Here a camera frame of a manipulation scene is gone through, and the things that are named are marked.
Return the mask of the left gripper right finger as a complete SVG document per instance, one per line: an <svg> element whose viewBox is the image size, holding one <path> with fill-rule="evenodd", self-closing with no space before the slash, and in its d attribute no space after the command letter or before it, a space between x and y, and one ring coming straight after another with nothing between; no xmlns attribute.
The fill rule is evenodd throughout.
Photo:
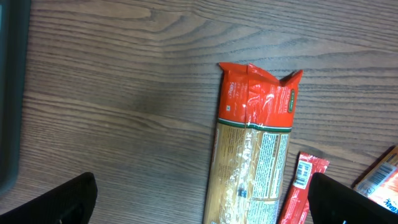
<svg viewBox="0 0 398 224"><path fill-rule="evenodd" d="M313 174L308 201L314 224L397 224L397 215L322 173Z"/></svg>

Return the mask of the small orange carton box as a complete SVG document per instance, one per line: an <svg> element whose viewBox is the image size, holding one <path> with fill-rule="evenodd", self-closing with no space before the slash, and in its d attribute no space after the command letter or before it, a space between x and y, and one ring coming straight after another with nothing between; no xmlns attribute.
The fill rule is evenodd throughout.
<svg viewBox="0 0 398 224"><path fill-rule="evenodd" d="M397 214L397 147L359 181L354 190Z"/></svg>

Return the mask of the orange spaghetti pasta packet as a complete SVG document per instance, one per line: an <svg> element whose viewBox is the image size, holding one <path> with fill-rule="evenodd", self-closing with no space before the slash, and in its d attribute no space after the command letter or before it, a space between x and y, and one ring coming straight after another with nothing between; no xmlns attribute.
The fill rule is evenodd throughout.
<svg viewBox="0 0 398 224"><path fill-rule="evenodd" d="M253 64L220 67L203 222L276 223L303 70L278 79Z"/></svg>

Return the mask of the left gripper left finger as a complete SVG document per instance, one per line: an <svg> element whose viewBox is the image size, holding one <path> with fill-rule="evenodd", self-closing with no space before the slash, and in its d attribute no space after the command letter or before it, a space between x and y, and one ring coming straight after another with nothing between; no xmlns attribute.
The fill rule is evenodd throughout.
<svg viewBox="0 0 398 224"><path fill-rule="evenodd" d="M1 215L1 224L87 224L96 205L94 174L85 172Z"/></svg>

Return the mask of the red stick sachet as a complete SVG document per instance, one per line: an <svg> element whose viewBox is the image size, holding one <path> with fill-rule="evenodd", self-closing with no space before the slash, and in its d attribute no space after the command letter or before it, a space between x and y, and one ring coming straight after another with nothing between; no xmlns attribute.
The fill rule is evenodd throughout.
<svg viewBox="0 0 398 224"><path fill-rule="evenodd" d="M297 168L278 224L304 224L309 213L308 191L314 173L325 173L329 161L306 152L298 156Z"/></svg>

